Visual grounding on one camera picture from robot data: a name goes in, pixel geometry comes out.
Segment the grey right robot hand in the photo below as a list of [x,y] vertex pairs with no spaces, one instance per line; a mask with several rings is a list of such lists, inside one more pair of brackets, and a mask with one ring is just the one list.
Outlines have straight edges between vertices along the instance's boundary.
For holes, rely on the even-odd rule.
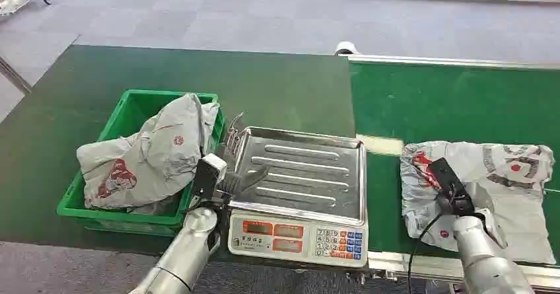
[[433,161],[427,168],[438,184],[436,202],[443,215],[474,214],[475,207],[470,195],[445,158]]

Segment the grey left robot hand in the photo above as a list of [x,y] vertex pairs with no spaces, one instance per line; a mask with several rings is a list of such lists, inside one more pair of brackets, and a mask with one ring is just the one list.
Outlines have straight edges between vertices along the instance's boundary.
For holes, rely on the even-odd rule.
[[269,173],[266,166],[260,167],[253,173],[245,175],[238,174],[234,171],[234,145],[240,139],[239,133],[242,130],[241,119],[244,113],[237,114],[229,123],[228,129],[222,134],[221,141],[217,145],[215,153],[219,158],[227,164],[225,178],[217,184],[214,198],[219,198],[224,204],[229,203],[232,197],[243,194],[252,186],[260,183]]

